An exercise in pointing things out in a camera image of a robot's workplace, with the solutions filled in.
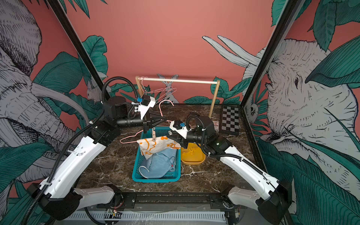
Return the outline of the white clothespin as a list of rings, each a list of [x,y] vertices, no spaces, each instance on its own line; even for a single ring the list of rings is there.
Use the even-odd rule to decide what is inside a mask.
[[[156,141],[156,128],[155,127],[152,128],[152,141],[153,142]]]

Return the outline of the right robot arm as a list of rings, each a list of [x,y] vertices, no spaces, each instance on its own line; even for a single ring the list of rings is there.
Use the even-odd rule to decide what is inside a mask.
[[[225,196],[230,206],[242,205],[257,210],[273,225],[281,225],[292,204],[292,185],[278,180],[253,164],[225,137],[219,135],[207,116],[190,114],[186,122],[172,121],[168,138],[187,148],[195,143],[202,152],[229,166],[251,185],[253,191],[232,187]]]

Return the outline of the cream orange towel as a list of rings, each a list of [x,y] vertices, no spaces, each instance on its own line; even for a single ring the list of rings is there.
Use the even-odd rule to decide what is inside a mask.
[[[141,154],[145,157],[145,159],[149,159],[153,154],[168,148],[176,150],[181,148],[179,143],[166,136],[156,137],[155,139],[139,139],[137,140],[137,143],[139,144]]]

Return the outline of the pink wire hanger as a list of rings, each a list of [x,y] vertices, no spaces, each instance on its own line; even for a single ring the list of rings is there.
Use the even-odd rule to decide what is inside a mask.
[[[143,94],[148,94],[148,93],[149,93],[149,89],[148,89],[148,87],[147,87],[146,85],[143,84],[143,83],[144,83],[144,78],[145,78],[145,77],[140,77],[140,78],[139,78],[139,82],[140,82],[140,85],[141,85]]]

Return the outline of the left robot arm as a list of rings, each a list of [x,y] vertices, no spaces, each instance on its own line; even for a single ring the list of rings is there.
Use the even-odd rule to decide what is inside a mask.
[[[106,97],[108,85],[116,80],[125,81],[134,92],[135,99],[131,102],[131,108],[127,108],[124,97]],[[111,208],[120,204],[122,193],[113,184],[85,190],[74,188],[73,185],[95,157],[121,135],[123,128],[142,127],[147,132],[165,122],[166,118],[150,113],[149,109],[156,105],[156,99],[146,94],[140,96],[136,86],[121,76],[110,78],[103,84],[101,97],[103,109],[100,116],[76,133],[65,144],[61,155],[68,152],[75,139],[84,134],[79,144],[62,163],[60,159],[56,159],[45,181],[29,186],[28,192],[33,202],[21,221],[22,225],[28,224],[37,207],[50,215],[49,222],[53,222],[64,220],[75,211],[92,205],[102,204]]]

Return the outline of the dark blue towel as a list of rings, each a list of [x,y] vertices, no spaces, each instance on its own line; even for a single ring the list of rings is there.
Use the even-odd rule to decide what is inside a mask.
[[[160,179],[168,172],[174,172],[177,164],[176,149],[168,148],[145,159],[138,168],[138,172],[145,179]]]

